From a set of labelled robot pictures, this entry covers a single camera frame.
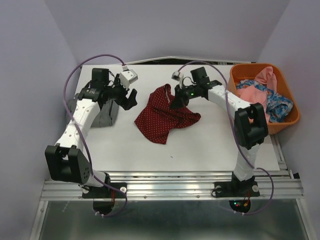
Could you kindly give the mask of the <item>grey skirt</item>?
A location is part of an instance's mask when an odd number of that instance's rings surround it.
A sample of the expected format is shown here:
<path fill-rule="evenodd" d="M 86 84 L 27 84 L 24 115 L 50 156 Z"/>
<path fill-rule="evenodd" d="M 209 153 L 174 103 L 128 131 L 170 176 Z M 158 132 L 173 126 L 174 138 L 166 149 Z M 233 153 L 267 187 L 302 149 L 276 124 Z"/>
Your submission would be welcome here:
<path fill-rule="evenodd" d="M 70 99 L 67 102 L 67 107 L 71 114 L 75 112 L 77 100 L 75 98 Z M 91 128 L 105 128 L 111 127 L 115 124 L 119 112 L 119 105 L 114 100 L 107 101 L 97 116 L 94 118 Z M 66 113 L 66 122 L 69 123 L 71 118 Z"/>

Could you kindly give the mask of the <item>red dotted skirt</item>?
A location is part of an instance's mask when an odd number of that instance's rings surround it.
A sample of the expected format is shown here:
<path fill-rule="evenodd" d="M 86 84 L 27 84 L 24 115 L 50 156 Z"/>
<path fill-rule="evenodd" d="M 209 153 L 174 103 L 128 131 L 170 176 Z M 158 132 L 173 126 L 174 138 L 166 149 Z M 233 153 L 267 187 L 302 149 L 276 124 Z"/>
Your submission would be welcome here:
<path fill-rule="evenodd" d="M 199 113 L 185 106 L 171 109 L 174 99 L 169 84 L 158 87 L 149 95 L 146 107 L 135 119 L 136 127 L 152 143 L 165 145 L 171 130 L 190 127 L 201 119 Z"/>

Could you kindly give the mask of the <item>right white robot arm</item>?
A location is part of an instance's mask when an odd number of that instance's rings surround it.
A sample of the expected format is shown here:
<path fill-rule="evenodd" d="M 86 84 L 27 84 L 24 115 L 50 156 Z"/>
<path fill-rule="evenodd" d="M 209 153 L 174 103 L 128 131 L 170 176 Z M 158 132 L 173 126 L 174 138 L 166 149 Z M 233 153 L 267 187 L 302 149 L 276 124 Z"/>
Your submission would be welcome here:
<path fill-rule="evenodd" d="M 178 81 L 171 109 L 186 107 L 191 99 L 201 97 L 224 108 L 228 114 L 238 154 L 231 181 L 215 184 L 216 196 L 258 194 L 255 162 L 260 145 L 269 134 L 263 106 L 239 98 L 218 80 L 210 80 L 204 67 L 191 71 L 191 85 L 184 84 L 185 76 L 179 70 L 171 78 Z"/>

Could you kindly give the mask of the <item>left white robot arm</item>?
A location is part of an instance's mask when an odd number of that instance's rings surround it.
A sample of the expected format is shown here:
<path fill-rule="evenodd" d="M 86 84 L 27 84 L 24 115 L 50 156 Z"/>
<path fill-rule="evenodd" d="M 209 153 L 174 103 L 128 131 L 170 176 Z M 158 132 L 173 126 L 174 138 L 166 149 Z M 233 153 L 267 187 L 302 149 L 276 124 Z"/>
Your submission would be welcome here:
<path fill-rule="evenodd" d="M 114 101 L 126 111 L 137 105 L 137 91 L 129 88 L 137 73 L 123 66 L 114 81 L 109 75 L 107 68 L 92 69 L 91 80 L 78 93 L 74 111 L 68 113 L 70 121 L 63 134 L 44 153 L 52 180 L 94 187 L 100 197 L 111 193 L 111 180 L 108 173 L 94 170 L 90 154 L 83 153 L 89 149 L 89 130 L 107 102 Z"/>

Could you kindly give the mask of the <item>orange plastic bin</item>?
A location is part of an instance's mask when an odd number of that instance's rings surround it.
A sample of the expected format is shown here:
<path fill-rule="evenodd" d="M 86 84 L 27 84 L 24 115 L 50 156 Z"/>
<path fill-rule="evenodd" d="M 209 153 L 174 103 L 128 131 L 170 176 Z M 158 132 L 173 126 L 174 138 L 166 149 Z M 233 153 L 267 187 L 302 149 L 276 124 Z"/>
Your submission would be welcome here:
<path fill-rule="evenodd" d="M 287 81 L 283 73 L 274 65 L 270 63 L 243 63 L 236 64 L 230 70 L 230 78 L 228 81 L 228 90 L 235 95 L 237 94 L 236 85 L 242 80 L 253 80 L 259 72 L 261 72 L 266 67 L 273 67 L 273 72 L 277 79 L 277 90 L 276 92 L 291 101 L 293 101 L 293 108 L 291 112 L 284 118 L 284 122 L 278 123 L 267 123 L 268 133 L 274 135 L 284 128 L 293 125 L 300 119 L 300 112 L 296 106 L 294 97 L 289 89 Z"/>

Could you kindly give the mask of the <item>pink garment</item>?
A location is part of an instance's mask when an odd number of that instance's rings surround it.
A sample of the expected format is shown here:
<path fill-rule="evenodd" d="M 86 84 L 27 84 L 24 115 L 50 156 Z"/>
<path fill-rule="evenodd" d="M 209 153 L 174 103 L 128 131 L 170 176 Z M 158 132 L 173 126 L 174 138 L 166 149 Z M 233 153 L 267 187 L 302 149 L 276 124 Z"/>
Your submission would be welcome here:
<path fill-rule="evenodd" d="M 251 104 L 259 103 L 263 106 L 266 122 L 270 122 L 267 114 L 268 97 L 277 92 L 277 77 L 272 66 L 265 67 L 253 80 L 241 80 L 237 85 L 237 94 Z"/>

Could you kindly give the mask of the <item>blue floral skirt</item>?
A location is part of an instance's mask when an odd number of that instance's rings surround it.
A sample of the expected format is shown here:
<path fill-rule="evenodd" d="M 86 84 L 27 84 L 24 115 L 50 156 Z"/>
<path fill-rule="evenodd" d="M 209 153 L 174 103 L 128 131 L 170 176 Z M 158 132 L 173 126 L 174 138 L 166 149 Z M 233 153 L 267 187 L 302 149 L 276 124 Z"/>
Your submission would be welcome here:
<path fill-rule="evenodd" d="M 267 101 L 267 114 L 270 115 L 269 123 L 284 123 L 285 117 L 293 109 L 292 100 L 284 97 L 279 93 L 272 93 Z"/>

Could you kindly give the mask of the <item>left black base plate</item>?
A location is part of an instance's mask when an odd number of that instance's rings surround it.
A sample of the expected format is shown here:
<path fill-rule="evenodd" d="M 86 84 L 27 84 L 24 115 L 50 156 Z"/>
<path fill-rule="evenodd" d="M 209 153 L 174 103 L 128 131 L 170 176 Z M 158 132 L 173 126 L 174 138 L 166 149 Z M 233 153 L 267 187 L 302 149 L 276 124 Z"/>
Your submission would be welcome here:
<path fill-rule="evenodd" d="M 112 189 L 109 189 L 105 186 L 103 187 L 94 187 L 94 186 L 85 186 L 82 189 L 82 198 L 83 199 L 111 199 L 115 197 L 116 199 L 125 199 L 124 194 L 115 191 L 113 193 Z"/>

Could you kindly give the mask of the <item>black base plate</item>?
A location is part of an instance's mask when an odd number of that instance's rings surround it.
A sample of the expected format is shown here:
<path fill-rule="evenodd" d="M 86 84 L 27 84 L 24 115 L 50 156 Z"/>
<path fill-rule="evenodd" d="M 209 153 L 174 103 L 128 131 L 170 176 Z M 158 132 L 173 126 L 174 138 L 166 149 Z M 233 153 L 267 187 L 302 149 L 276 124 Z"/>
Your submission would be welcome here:
<path fill-rule="evenodd" d="M 111 199 L 115 197 L 116 199 L 125 199 L 124 194 L 115 191 L 113 193 L 112 189 L 109 189 L 105 186 L 103 187 L 94 187 L 94 186 L 85 186 L 82 189 L 82 198 L 83 199 Z"/>
<path fill-rule="evenodd" d="M 253 183 L 235 186 L 230 181 L 217 181 L 214 183 L 214 188 L 211 190 L 211 195 L 214 198 L 244 198 L 244 197 L 259 197 L 260 190 L 258 183 Z"/>

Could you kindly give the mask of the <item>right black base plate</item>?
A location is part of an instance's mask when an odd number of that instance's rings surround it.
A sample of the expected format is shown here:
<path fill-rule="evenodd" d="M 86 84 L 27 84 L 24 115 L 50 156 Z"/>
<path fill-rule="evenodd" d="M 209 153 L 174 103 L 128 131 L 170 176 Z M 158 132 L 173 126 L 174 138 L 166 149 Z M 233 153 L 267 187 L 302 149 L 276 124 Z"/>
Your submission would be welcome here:
<path fill-rule="evenodd" d="M 214 188 L 211 190 L 211 195 L 214 198 L 244 198 L 244 197 L 259 197 L 260 190 L 258 183 L 253 183 L 235 186 L 230 181 L 217 181 L 214 183 Z"/>

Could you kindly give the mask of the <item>aluminium rail frame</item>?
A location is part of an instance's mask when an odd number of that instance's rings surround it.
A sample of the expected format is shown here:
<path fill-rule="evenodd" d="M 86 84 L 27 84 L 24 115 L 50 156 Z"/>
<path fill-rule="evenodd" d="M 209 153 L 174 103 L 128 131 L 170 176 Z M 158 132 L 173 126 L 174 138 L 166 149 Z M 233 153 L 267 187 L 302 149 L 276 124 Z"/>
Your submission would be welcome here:
<path fill-rule="evenodd" d="M 315 240 L 301 180 L 286 165 L 279 140 L 272 137 L 279 170 L 272 179 L 258 172 L 260 197 L 251 199 L 261 213 L 239 216 L 229 203 L 213 198 L 214 182 L 227 171 L 113 172 L 127 183 L 128 204 L 114 218 L 95 216 L 92 200 L 73 183 L 44 183 L 32 240 Z"/>

